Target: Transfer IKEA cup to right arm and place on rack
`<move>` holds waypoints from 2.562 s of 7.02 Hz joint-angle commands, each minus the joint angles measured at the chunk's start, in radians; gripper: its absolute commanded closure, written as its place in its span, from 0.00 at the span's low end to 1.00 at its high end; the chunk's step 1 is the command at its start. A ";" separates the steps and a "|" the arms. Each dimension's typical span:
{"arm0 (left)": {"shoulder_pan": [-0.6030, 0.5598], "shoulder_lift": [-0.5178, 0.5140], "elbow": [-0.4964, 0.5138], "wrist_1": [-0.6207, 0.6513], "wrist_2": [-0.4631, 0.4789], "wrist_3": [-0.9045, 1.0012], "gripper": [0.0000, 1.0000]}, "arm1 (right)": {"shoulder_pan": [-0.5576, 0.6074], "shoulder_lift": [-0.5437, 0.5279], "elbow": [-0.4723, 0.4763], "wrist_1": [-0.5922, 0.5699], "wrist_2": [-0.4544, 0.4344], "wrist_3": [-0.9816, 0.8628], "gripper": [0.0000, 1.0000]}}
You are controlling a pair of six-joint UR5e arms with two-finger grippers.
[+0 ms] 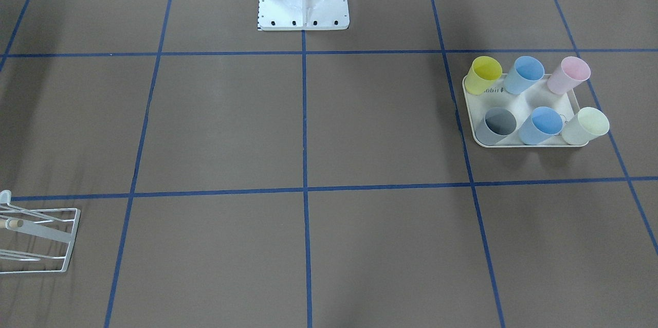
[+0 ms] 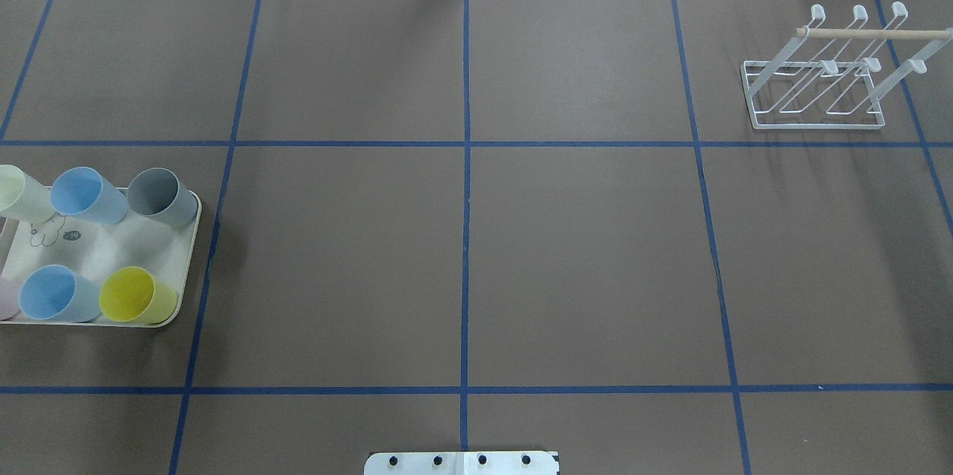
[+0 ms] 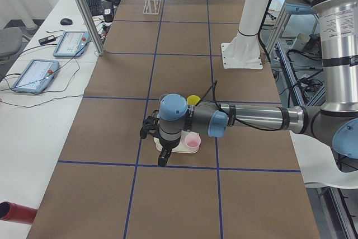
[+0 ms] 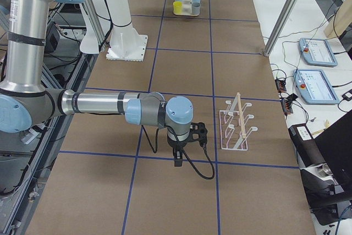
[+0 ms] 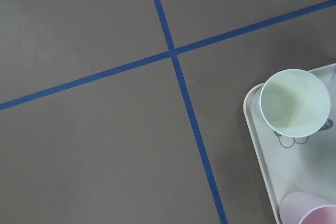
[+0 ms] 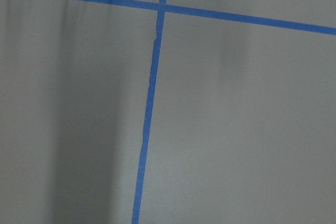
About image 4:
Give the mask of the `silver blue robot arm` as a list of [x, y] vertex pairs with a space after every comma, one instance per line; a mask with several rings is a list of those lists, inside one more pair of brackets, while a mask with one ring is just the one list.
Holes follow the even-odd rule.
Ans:
[[42, 86], [47, 19], [53, 1], [69, 0], [11, 0], [7, 65], [1, 82], [1, 131], [17, 133], [52, 117], [76, 113], [121, 114], [130, 124], [166, 128], [174, 164], [181, 166], [193, 118], [193, 105], [186, 97], [165, 100], [157, 92], [94, 94]]

